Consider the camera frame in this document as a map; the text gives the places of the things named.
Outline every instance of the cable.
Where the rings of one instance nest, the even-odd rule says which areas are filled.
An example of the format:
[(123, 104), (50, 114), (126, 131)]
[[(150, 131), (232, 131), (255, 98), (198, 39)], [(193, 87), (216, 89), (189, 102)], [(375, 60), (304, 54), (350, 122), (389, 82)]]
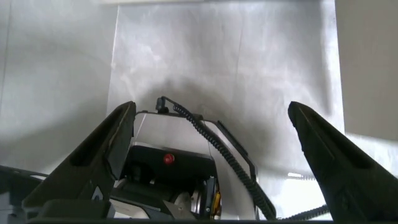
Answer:
[(327, 205), (322, 205), (321, 207), (311, 209), (306, 212), (302, 212), (296, 215), (293, 215), (288, 218), (282, 218), (281, 220), (291, 220), (291, 221), (304, 221), (309, 220), (311, 218), (318, 217), (320, 215), (324, 215), (329, 213), (329, 209)]
[[(224, 142), (211, 129), (205, 126), (201, 121), (197, 120), (196, 117), (194, 117), (194, 115), (189, 112), (189, 110), (165, 96), (162, 96), (161, 98), (173, 104), (173, 110), (176, 111), (180, 116), (183, 116), (185, 119), (191, 122), (193, 127), (198, 131), (198, 133), (200, 133), (208, 142), (210, 142), (212, 146), (214, 146), (214, 148), (216, 148), (220, 152), (220, 154), (225, 158), (229, 166), (231, 166), (232, 170), (234, 170), (239, 180), (246, 187), (253, 199), (254, 204), (259, 207), (262, 214), (267, 218), (267, 220), (275, 220), (276, 210), (274, 205), (261, 189), (260, 185), (255, 180), (252, 180), (243, 170), (239, 162), (224, 145)], [(313, 210), (284, 218), (283, 220), (308, 220), (319, 215), (326, 214), (328, 212), (329, 210), (327, 206), (324, 205)]]

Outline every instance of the white surface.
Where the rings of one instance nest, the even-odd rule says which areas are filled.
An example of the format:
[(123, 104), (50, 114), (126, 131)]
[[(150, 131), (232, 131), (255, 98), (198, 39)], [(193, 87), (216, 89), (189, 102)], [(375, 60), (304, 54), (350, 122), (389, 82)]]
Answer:
[(322, 205), (316, 182), (287, 178), (310, 174), (287, 107), (343, 130), (334, 2), (121, 6), (108, 113), (127, 100), (153, 110), (162, 95), (225, 123), (280, 217)]
[[(168, 95), (229, 127), (280, 217), (323, 203), (287, 176), (309, 174), (287, 106), (343, 131), (333, 1), (123, 6), (116, 36), (117, 9), (89, 3), (0, 1), (0, 164), (50, 172), (118, 104)], [(349, 137), (398, 174), (396, 142)]]

